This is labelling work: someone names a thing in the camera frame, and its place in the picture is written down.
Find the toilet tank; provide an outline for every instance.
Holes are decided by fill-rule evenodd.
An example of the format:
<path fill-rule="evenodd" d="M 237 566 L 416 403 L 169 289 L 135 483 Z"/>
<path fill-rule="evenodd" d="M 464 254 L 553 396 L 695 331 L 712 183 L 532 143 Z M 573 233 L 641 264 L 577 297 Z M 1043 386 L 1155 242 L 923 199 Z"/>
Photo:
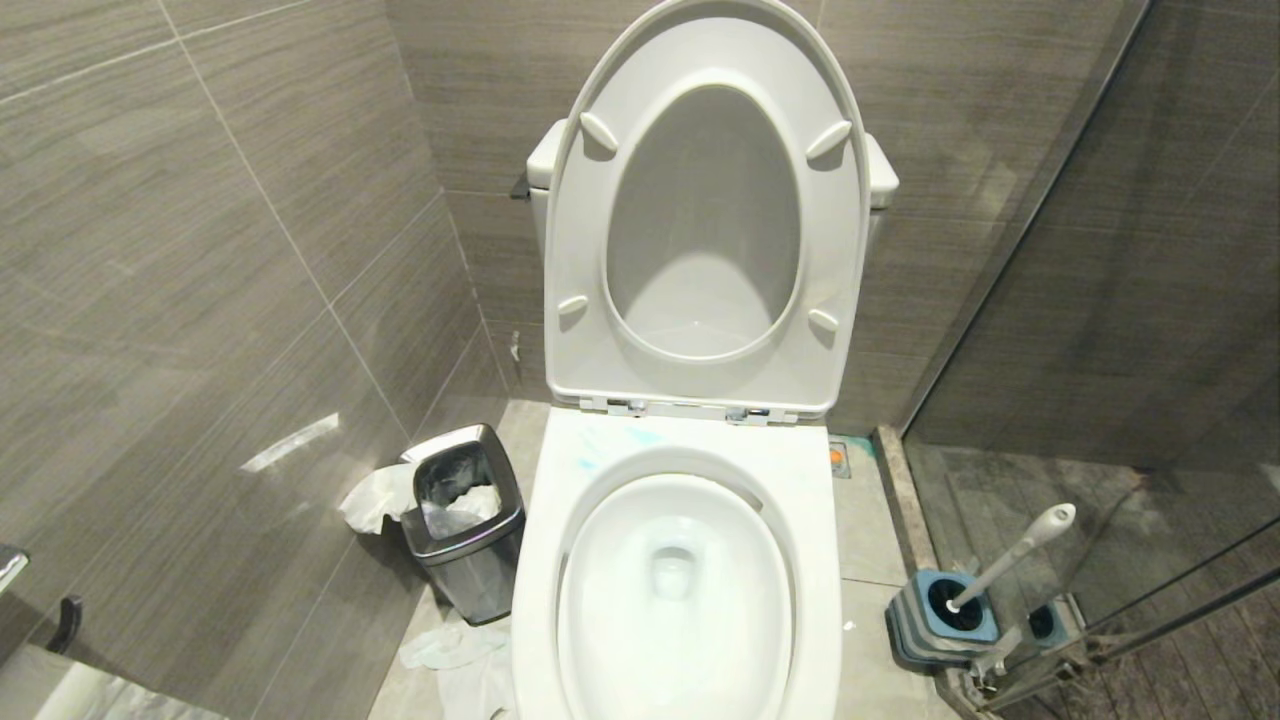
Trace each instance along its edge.
<path fill-rule="evenodd" d="M 564 136 L 564 123 L 567 119 L 556 120 L 550 129 L 538 142 L 538 147 L 529 154 L 525 161 L 525 170 L 529 176 L 529 202 L 534 210 L 534 228 L 538 232 L 538 254 L 547 256 L 547 200 L 550 195 L 552 177 L 556 174 L 556 155 L 559 151 L 561 140 Z M 897 192 L 897 173 L 890 165 L 888 158 L 881 149 L 879 142 L 870 133 L 867 133 L 867 174 L 870 179 L 870 224 L 867 228 L 867 251 L 870 252 L 872 243 L 881 231 L 881 222 L 884 211 L 893 202 Z"/>

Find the toilet seat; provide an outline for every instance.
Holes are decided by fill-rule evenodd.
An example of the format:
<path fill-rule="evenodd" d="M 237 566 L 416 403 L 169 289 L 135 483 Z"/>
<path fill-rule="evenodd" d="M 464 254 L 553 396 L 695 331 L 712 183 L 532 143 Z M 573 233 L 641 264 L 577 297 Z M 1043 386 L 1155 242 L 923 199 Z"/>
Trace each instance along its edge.
<path fill-rule="evenodd" d="M 781 688 L 772 685 L 762 693 L 764 705 L 758 715 L 712 714 L 703 717 L 832 717 L 841 667 L 841 615 L 836 510 L 827 456 L 827 432 L 818 425 L 748 427 L 685 418 L 611 416 L 553 407 L 538 462 L 512 602 L 512 667 L 521 719 L 600 717 L 591 714 L 596 706 L 584 702 L 581 688 L 575 687 L 599 679 L 599 675 L 588 676 L 576 670 L 573 664 L 580 659 L 575 653 L 599 659 L 617 648 L 611 648 L 603 635 L 581 632 L 589 630 L 586 626 L 563 628 L 564 615 L 573 611 L 564 607 L 566 591 L 572 592 L 575 583 L 580 582 L 571 577 L 573 573 L 598 565 L 599 559 L 590 555 L 595 552 L 593 547 L 584 544 L 590 518 L 612 505 L 611 497 L 626 502 L 626 496 L 617 493 L 627 486 L 643 489 L 646 483 L 672 474 L 714 482 L 716 497 L 708 502 L 723 502 L 714 512 L 740 511 L 742 505 L 750 510 L 768 534 L 742 537 L 762 543 L 768 541 L 765 547 L 776 548 L 785 571 L 783 582 L 768 585 L 768 591 L 758 588 L 756 592 L 782 589 L 788 597 L 790 632 L 778 629 L 777 635 L 783 638 L 783 657 L 762 657 L 772 662 L 767 670 L 737 667 L 742 670 L 740 678 L 745 682 L 772 676 L 769 671 L 782 671 L 785 679 Z M 726 497 L 719 491 L 733 497 Z M 621 505 L 614 510 L 621 510 Z M 680 515 L 678 503 L 673 502 L 667 510 L 669 515 Z M 659 515 L 654 512 L 649 516 Z M 609 547 L 598 548 L 598 552 L 609 551 Z M 732 598 L 732 593 L 726 594 L 722 602 L 731 602 Z M 740 600 L 755 602 L 756 598 L 740 596 Z M 755 615 L 764 614 L 762 610 Z M 602 644 L 581 647 L 591 642 Z M 566 643 L 575 643 L 567 653 Z M 707 647 L 710 648 L 708 657 L 726 664 L 735 657 L 724 653 L 742 652 L 716 643 Z M 773 651 L 754 646 L 749 652 L 767 656 Z M 621 710 L 603 717 L 628 717 Z M 676 710 L 657 716 L 684 717 Z"/>
<path fill-rule="evenodd" d="M 557 639 L 575 717 L 777 717 L 791 582 L 746 501 L 696 475 L 640 478 L 591 511 L 572 548 Z"/>
<path fill-rule="evenodd" d="M 600 59 L 547 219 L 553 393 L 820 416 L 867 247 L 867 141 L 833 55 L 774 0 L 668 0 Z"/>

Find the white toilet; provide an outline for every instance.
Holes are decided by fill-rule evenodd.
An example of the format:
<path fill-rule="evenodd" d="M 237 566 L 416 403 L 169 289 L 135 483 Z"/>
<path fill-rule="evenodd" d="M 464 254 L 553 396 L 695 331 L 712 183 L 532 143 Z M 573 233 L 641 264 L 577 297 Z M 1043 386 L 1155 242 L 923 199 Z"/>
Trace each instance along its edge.
<path fill-rule="evenodd" d="M 823 413 L 897 178 L 817 32 L 668 0 L 529 160 L 550 413 L 512 609 L 522 720 L 820 720 Z"/>

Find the trash can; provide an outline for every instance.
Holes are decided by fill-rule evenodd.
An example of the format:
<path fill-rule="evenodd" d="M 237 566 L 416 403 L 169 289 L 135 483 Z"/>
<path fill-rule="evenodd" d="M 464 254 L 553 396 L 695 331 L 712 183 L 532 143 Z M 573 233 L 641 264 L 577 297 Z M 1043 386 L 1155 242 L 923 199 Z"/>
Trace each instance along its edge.
<path fill-rule="evenodd" d="M 498 434 L 489 425 L 470 425 L 417 445 L 402 457 L 419 465 L 416 506 L 401 524 L 431 583 L 471 625 L 509 615 L 525 503 Z M 495 514 L 474 514 L 472 497 L 492 498 L 494 491 Z"/>

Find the toilet brush handle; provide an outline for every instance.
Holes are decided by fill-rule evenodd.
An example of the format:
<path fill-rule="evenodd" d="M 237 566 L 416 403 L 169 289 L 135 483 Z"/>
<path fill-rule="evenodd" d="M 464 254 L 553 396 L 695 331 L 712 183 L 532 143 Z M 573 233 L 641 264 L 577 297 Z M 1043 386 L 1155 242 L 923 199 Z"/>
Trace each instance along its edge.
<path fill-rule="evenodd" d="M 982 592 L 989 588 L 991 584 L 995 583 L 1001 575 L 1016 565 L 1019 560 L 1027 557 L 1028 552 L 1061 536 L 1074 521 L 1075 506 L 1070 502 L 1055 505 L 1042 512 L 1041 516 L 1037 518 L 1029 528 L 1027 528 L 1023 537 L 1018 538 L 1018 542 L 1015 542 L 1012 547 L 1000 556 L 1000 560 L 992 562 L 991 568 L 987 568 L 987 570 L 979 575 L 973 584 L 965 588 L 963 593 L 947 601 L 947 610 L 959 612 L 960 609 L 964 607 L 964 603 L 982 594 Z"/>

